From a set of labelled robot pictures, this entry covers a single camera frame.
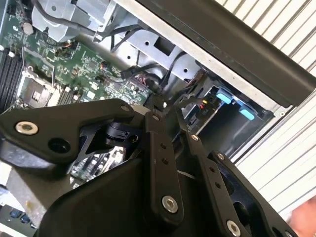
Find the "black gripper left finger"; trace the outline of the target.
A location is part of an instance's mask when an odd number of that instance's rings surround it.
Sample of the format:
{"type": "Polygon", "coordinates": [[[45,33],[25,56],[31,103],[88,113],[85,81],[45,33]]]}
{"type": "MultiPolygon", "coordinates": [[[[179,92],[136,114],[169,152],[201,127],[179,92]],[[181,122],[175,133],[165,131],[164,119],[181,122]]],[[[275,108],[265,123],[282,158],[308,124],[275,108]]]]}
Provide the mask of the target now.
{"type": "Polygon", "coordinates": [[[154,105],[140,114],[120,99],[109,99],[13,110],[0,117],[0,159],[44,181],[59,181],[79,160],[114,146],[126,148],[127,161],[147,148],[173,151],[163,113],[154,105]]]}

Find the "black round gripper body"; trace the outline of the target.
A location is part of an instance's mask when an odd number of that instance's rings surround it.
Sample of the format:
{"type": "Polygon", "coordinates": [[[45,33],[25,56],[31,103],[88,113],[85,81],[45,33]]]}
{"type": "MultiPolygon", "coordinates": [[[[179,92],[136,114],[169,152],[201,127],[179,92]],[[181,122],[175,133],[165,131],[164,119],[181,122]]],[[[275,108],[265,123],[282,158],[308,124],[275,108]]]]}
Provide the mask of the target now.
{"type": "Polygon", "coordinates": [[[170,148],[135,158],[60,197],[39,237],[208,237],[217,234],[210,204],[213,161],[186,152],[190,173],[178,172],[170,148]]]}

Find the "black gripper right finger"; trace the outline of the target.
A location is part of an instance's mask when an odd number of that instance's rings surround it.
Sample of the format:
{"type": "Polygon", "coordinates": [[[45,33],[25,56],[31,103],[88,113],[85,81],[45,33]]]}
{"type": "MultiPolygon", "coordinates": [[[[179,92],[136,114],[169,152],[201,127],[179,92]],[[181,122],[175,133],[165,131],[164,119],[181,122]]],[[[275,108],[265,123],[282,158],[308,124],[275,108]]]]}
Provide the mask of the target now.
{"type": "Polygon", "coordinates": [[[221,152],[207,153],[201,139],[190,133],[182,110],[169,110],[169,133],[182,150],[180,170],[199,185],[202,216],[215,237],[293,237],[294,231],[278,215],[236,166],[221,152]]]}

